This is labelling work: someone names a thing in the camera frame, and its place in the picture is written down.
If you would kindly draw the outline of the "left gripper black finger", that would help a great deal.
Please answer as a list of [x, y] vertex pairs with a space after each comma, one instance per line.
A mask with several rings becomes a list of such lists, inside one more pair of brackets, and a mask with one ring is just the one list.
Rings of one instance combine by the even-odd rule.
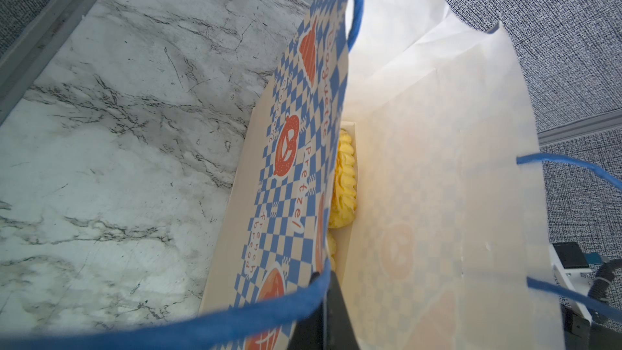
[[340, 350], [361, 347], [351, 325], [343, 293], [335, 272], [319, 308], [296, 324], [288, 350]]

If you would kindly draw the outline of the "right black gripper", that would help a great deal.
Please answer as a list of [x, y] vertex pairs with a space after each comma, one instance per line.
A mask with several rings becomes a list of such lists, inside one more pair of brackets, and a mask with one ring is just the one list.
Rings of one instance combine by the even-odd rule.
[[622, 350], [621, 333], [592, 322], [592, 316], [583, 306], [571, 308], [560, 305], [564, 329], [565, 349], [568, 350]]

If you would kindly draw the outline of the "ridged yellow spiral bread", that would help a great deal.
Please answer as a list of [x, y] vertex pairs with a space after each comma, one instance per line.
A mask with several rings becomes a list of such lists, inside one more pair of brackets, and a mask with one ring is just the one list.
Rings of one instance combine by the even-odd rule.
[[356, 158], [352, 142], [351, 135], [345, 129], [341, 129], [329, 228], [346, 227], [356, 218]]

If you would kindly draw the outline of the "blue checkered paper bag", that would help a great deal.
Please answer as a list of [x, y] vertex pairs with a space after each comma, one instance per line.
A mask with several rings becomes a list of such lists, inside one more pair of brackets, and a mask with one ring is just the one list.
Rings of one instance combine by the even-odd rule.
[[1, 125], [1, 346], [285, 349], [335, 272], [361, 349], [562, 349], [538, 150], [445, 0], [97, 0]]

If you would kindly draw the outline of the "pale rectangular scored bread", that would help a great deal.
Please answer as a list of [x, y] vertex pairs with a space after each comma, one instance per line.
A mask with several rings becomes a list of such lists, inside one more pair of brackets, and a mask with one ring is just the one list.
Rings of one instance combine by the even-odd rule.
[[335, 254], [337, 252], [337, 242], [331, 232], [327, 233], [327, 246], [330, 254], [330, 265], [333, 270], [336, 269]]

